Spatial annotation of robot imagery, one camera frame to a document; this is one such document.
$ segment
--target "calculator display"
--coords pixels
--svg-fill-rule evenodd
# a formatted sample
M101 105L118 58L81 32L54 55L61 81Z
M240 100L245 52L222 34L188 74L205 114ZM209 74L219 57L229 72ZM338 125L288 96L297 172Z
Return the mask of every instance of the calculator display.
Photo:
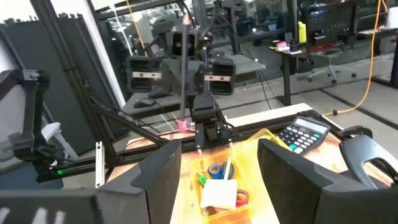
M314 131L318 131L319 133L325 133L328 130L327 127L320 126L320 125L305 121L305 120L300 119L300 118L298 118L295 121L295 124L301 125L301 126L306 127L306 128L310 128L310 129L312 129Z

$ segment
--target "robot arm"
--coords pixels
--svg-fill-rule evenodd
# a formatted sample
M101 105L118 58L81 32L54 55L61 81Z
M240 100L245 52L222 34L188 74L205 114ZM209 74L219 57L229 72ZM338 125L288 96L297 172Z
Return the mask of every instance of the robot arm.
M16 85L21 85L26 93L23 131L10 135L9 139L15 157L32 162L37 172L49 170L55 160L55 148L47 145L41 130L44 92L49 83L49 75L40 70L6 70L0 73L0 100Z

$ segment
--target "sticky note pad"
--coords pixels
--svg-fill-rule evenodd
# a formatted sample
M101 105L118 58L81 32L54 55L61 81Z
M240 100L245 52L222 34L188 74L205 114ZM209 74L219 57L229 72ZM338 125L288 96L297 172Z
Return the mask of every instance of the sticky note pad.
M216 207L223 209L236 208L236 192L238 182L233 180L206 180L205 188L201 191L200 207Z

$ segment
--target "yellow box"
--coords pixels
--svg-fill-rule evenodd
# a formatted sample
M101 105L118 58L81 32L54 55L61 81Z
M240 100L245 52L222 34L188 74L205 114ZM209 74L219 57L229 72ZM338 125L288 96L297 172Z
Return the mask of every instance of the yellow box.
M256 162L259 138L269 139L288 149L286 144L278 137L274 136L269 130L262 129L248 140L235 144L233 150L227 149L211 157L193 161L190 173L193 179L198 204L200 204L201 190L203 189L203 186L198 181L197 173L202 173L206 177L211 178L207 173L207 168L212 164L222 165L222 163L228 160L229 156L232 157L232 163L235 166L233 178L238 181L238 189L245 190L249 194L249 203L235 210L225 210L223 212L216 213L214 209L209 209L208 216L202 216L203 223L233 224L244 220L250 220L259 207L259 203L262 200L261 198L268 197L264 184L262 183L258 162Z

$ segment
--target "yellow bottle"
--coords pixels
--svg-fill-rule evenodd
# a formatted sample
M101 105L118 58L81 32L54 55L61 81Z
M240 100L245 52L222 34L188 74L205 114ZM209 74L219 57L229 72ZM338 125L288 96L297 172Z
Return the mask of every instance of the yellow bottle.
M307 42L307 31L306 25L301 21L298 22L298 42L306 43Z

